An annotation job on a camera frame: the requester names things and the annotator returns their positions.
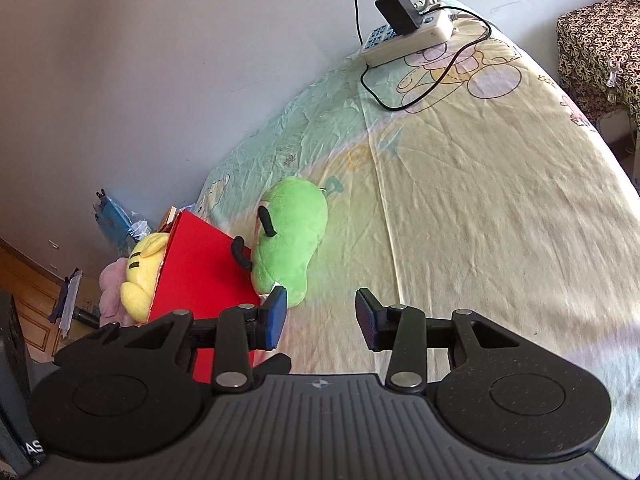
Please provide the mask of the green plush toy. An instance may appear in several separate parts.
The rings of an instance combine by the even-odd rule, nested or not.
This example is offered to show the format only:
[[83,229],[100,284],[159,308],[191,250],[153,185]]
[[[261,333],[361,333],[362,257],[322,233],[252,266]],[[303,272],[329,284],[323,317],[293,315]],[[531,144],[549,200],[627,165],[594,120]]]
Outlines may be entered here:
[[328,204],[321,188],[300,177],[287,177],[262,196],[256,214],[254,246],[247,255],[244,238],[231,243],[236,264],[250,272],[254,291],[267,297],[277,286],[288,306],[306,297],[307,271],[328,224]]

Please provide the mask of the yellow tiger plush toy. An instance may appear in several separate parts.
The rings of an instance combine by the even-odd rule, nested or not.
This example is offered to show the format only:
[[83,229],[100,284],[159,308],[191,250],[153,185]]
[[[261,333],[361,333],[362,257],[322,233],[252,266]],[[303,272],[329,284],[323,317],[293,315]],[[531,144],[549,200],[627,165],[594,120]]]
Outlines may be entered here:
[[128,258],[126,280],[120,285],[120,300],[127,313],[138,324],[149,321],[168,240],[168,233],[149,234],[137,242]]

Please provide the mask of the mauve plush teddy bear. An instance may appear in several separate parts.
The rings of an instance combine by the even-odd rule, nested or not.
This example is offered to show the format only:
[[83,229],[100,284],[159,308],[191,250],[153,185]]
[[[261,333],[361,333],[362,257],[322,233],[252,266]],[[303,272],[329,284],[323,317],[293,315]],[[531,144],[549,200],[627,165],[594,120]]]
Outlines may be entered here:
[[99,301],[100,325],[119,323],[122,327],[134,326],[120,300],[120,286],[126,281],[128,259],[118,258],[106,266],[99,277],[101,297]]

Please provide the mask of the red cardboard box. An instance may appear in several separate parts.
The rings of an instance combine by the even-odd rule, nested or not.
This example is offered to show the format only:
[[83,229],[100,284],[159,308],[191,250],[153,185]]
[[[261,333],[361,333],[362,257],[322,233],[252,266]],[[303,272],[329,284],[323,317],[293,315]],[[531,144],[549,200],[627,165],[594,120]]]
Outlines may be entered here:
[[232,238],[182,212],[169,234],[144,345],[166,349],[176,332],[174,363],[220,388],[225,372],[250,372],[258,304],[250,272],[232,256]]

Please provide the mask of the orange book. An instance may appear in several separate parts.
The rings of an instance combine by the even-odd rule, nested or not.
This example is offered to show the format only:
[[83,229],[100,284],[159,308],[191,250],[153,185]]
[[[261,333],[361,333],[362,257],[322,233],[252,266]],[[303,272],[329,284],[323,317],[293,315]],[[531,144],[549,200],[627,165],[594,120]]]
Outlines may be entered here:
[[180,210],[177,207],[170,206],[167,209],[166,214],[164,214],[163,219],[157,228],[157,231],[169,233],[171,231],[172,224],[178,218],[179,214]]

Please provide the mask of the wooden cabinet door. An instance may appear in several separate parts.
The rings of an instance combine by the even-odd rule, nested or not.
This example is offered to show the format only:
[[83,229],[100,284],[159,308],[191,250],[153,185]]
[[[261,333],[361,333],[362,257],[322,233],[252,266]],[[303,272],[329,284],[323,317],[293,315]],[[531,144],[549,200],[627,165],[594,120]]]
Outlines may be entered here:
[[1,241],[1,289],[14,296],[27,349],[35,361],[51,361],[58,350],[92,331],[73,320],[64,336],[58,322],[48,321],[62,285],[62,278]]

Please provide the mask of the blue plastic bag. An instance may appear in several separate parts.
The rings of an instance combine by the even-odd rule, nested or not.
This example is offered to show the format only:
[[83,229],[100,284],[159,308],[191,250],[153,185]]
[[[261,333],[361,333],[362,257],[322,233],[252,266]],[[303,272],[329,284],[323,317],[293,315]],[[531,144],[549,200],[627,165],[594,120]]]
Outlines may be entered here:
[[93,205],[96,224],[119,257],[128,257],[137,242],[151,233],[148,220],[125,209],[101,188]]

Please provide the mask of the cartoon print bed sheet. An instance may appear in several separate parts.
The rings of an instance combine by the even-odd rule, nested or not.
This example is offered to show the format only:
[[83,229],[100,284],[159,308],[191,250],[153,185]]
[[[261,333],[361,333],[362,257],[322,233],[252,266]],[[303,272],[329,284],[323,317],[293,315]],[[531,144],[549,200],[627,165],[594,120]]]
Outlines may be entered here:
[[326,234],[279,348],[297,373],[383,373],[354,299],[471,309],[585,367],[612,399],[599,455],[639,472],[639,197],[596,128],[502,32],[451,6],[441,46],[341,62],[209,174],[195,213],[254,238],[280,180],[326,194]]

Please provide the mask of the white power strip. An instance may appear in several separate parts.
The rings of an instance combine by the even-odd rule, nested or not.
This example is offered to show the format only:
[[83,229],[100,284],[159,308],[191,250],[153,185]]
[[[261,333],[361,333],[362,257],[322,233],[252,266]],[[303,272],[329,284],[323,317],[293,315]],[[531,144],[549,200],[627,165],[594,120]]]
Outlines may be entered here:
[[382,25],[370,32],[360,49],[360,56],[370,67],[398,60],[447,42],[454,34],[454,23],[447,10],[424,15],[421,26],[408,35],[398,35],[390,25]]

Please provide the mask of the black power adapter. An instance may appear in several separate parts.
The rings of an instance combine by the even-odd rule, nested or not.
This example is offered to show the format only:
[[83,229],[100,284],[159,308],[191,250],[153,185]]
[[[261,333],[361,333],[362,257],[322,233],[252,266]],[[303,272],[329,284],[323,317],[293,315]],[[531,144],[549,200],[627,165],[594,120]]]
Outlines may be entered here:
[[421,24],[421,14],[410,0],[375,0],[378,12],[398,36],[416,32]]

